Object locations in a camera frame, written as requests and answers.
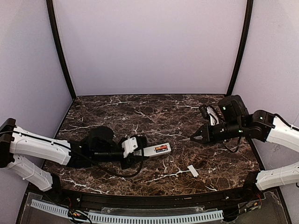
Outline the white remote control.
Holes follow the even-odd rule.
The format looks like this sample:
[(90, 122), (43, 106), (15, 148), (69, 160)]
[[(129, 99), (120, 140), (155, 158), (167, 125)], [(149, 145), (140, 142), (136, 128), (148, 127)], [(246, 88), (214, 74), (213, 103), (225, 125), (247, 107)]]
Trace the white remote control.
[(143, 149), (145, 157), (155, 157), (171, 152), (169, 143), (163, 143), (156, 146), (150, 146)]

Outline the white battery cover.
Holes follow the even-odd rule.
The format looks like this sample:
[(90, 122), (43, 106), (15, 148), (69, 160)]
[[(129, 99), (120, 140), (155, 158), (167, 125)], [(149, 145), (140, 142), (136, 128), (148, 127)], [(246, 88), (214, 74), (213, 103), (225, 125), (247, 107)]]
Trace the white battery cover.
[(189, 171), (191, 172), (193, 177), (198, 177), (199, 176), (197, 170), (195, 169), (195, 167), (193, 165), (189, 165), (187, 168), (189, 169)]

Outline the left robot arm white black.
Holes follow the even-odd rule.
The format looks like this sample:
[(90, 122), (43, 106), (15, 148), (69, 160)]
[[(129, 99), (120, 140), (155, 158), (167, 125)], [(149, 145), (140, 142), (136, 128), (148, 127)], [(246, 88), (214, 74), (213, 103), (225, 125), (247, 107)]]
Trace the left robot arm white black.
[(8, 118), (0, 126), (0, 167), (12, 170), (44, 192), (60, 190), (60, 179), (39, 168), (26, 155), (71, 168), (96, 166), (112, 176), (123, 178), (136, 176), (140, 169), (131, 175), (121, 175), (100, 163), (118, 161), (123, 169), (135, 162), (143, 165), (144, 148), (147, 146), (147, 139), (143, 136), (122, 138), (119, 143), (115, 143), (112, 129), (99, 126), (81, 141), (57, 140), (30, 133), (15, 123), (15, 119)]

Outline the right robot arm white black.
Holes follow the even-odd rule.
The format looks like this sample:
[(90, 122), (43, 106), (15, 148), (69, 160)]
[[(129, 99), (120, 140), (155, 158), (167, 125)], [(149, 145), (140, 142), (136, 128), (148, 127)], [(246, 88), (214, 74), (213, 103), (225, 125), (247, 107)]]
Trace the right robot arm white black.
[[(250, 114), (239, 95), (231, 95), (218, 102), (223, 115), (211, 115), (207, 106), (200, 107), (203, 117), (209, 123), (202, 125), (190, 140), (200, 144), (218, 143), (233, 138), (256, 139), (299, 150), (299, 129), (286, 122), (279, 114), (257, 110)], [(243, 187), (251, 191), (299, 183), (299, 164), (294, 163), (272, 170), (250, 172)]]

